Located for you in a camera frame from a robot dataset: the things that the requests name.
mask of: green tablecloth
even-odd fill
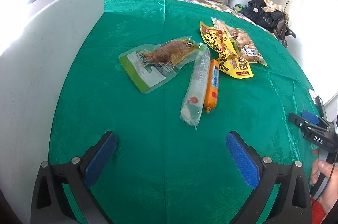
[[[211,17],[246,30],[269,67],[251,64],[254,77],[242,80],[221,73],[217,108],[202,114],[195,131],[180,120],[193,63],[162,87],[141,94],[118,55],[185,35],[202,42],[199,21],[212,26]],[[309,174],[310,145],[287,121],[290,111],[316,113],[309,88],[299,65],[275,38],[231,14],[174,0],[105,0],[105,13],[63,86],[49,160],[56,164],[81,156],[112,130],[118,148],[91,190],[115,224],[228,223],[252,188],[227,152],[226,134],[236,130],[276,163],[300,160]],[[275,195],[276,189],[259,222]]]

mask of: snack package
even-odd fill
[[[205,47],[185,36],[164,44],[140,45],[120,54],[119,61],[137,88],[149,93],[175,77]]]
[[[234,44],[237,49],[237,54],[244,59],[246,59],[250,63],[261,63],[262,65],[268,66],[262,57],[262,55],[258,52],[254,42],[251,40],[248,33],[240,28],[232,28],[228,26],[224,21],[211,18],[214,24],[214,27],[222,30],[222,33],[227,34],[229,37],[234,39]]]
[[[206,96],[209,63],[210,52],[204,44],[204,50],[200,51],[199,57],[195,60],[189,87],[181,107],[181,118],[195,129],[201,118]]]
[[[210,61],[208,83],[206,97],[204,99],[204,107],[206,108],[206,113],[209,114],[210,111],[214,110],[217,106],[218,98],[218,84],[219,84],[219,64],[217,60]]]
[[[239,57],[234,50],[230,37],[222,30],[208,27],[200,22],[201,35],[203,40],[216,52],[219,53],[217,59],[219,70],[236,79],[251,78],[252,74],[249,62],[243,57]]]

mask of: blue gripper pad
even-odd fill
[[[117,147],[117,136],[110,134],[83,171],[83,184],[88,189],[94,186]]]
[[[256,189],[259,183],[259,169],[248,152],[233,133],[226,136],[226,148],[248,186]]]
[[[307,110],[303,110],[301,112],[301,116],[309,120],[312,124],[315,124],[315,125],[318,125],[320,122],[320,119],[318,116],[312,114],[311,112],[308,112]]]

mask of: packaged peanuts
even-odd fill
[[[218,20],[216,18],[211,18],[214,24],[214,27],[220,29],[222,33],[227,34],[230,38],[233,39],[235,44],[237,54],[242,58],[246,59],[250,63],[261,63],[262,65],[268,66],[258,52],[254,42],[251,40],[248,33],[240,28],[232,28],[228,26],[224,21]]]
[[[208,27],[203,22],[200,22],[201,35],[211,49],[218,52],[217,59],[219,70],[236,79],[245,79],[253,77],[249,62],[238,56],[230,37],[223,33],[222,30]]]
[[[119,61],[142,93],[149,93],[177,75],[207,48],[191,36],[164,44],[144,44],[119,55]]]

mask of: white board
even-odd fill
[[[103,12],[104,0],[54,0],[0,56],[0,188],[23,223],[63,83]]]

